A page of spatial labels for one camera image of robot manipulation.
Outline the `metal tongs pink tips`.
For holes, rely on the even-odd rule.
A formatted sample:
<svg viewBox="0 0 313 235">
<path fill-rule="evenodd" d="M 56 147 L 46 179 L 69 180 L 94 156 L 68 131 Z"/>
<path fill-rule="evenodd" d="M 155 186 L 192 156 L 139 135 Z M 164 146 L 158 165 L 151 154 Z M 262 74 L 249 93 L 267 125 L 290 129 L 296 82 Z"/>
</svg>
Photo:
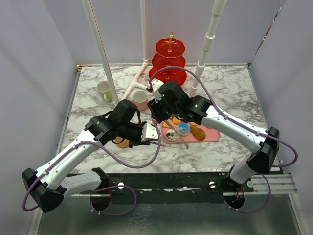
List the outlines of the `metal tongs pink tips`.
<svg viewBox="0 0 313 235">
<path fill-rule="evenodd" d="M 167 132 L 165 132 L 165 127 L 163 126 L 164 124 L 166 124 L 168 126 L 167 128 Z M 181 142 L 184 144 L 184 146 L 186 147 L 186 149 L 189 148 L 189 145 L 187 144 L 187 142 L 183 139 L 183 137 L 177 132 L 177 130 L 174 128 L 174 125 L 172 124 L 171 121 L 163 121 L 161 124 L 161 131 L 162 131 L 162 137 L 164 141 L 168 141 L 169 143 L 174 143 L 177 140 L 181 140 Z"/>
</svg>

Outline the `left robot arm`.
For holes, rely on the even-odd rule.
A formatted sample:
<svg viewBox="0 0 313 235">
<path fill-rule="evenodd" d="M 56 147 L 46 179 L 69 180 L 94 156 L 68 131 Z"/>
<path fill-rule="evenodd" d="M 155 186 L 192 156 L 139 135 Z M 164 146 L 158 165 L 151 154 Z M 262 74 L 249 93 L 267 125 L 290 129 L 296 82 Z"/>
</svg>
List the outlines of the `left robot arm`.
<svg viewBox="0 0 313 235">
<path fill-rule="evenodd" d="M 131 145 L 148 143 L 153 126 L 145 121 L 132 123 L 134 114 L 140 114 L 137 106 L 122 100 L 112 111 L 92 117 L 78 137 L 55 158 L 36 170 L 27 168 L 22 173 L 26 196 L 31 196 L 42 212 L 50 212 L 69 191 L 61 185 L 63 180 L 91 153 L 116 137 L 129 140 Z"/>
</svg>

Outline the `white chocolate donut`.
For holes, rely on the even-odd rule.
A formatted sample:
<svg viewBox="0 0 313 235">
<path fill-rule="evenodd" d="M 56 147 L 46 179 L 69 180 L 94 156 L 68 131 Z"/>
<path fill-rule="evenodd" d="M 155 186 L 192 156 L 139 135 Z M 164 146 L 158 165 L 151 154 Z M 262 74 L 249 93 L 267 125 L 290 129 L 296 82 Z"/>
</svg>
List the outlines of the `white chocolate donut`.
<svg viewBox="0 0 313 235">
<path fill-rule="evenodd" d="M 165 133 L 165 139 L 168 142 L 176 142 L 178 140 L 178 134 L 173 130 L 173 129 L 169 129 L 166 133 Z"/>
</svg>

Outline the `blue frosted donut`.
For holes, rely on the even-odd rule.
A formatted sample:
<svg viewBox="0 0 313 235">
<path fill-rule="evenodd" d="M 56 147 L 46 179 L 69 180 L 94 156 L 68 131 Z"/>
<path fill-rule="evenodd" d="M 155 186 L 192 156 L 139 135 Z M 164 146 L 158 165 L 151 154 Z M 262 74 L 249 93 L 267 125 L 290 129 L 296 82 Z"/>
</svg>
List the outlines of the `blue frosted donut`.
<svg viewBox="0 0 313 235">
<path fill-rule="evenodd" d="M 190 125 L 188 123 L 180 123 L 177 127 L 177 132 L 181 136 L 188 136 L 191 132 Z"/>
</svg>

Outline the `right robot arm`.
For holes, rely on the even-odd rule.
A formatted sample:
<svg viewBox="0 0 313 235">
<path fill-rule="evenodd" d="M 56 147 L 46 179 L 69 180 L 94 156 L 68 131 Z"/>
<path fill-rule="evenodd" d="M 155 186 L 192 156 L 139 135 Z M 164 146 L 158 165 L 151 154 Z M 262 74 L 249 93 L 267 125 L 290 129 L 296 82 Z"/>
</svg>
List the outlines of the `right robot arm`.
<svg viewBox="0 0 313 235">
<path fill-rule="evenodd" d="M 255 174 L 268 174 L 273 166 L 279 143 L 279 130 L 269 130 L 253 126 L 225 111 L 218 112 L 213 103 L 202 97 L 189 97 L 176 82 L 151 82 L 154 99 L 148 102 L 152 118 L 158 123 L 171 117 L 179 117 L 184 122 L 194 122 L 215 129 L 246 147 L 251 155 L 234 165 L 225 178 L 229 191 L 238 190 Z"/>
</svg>

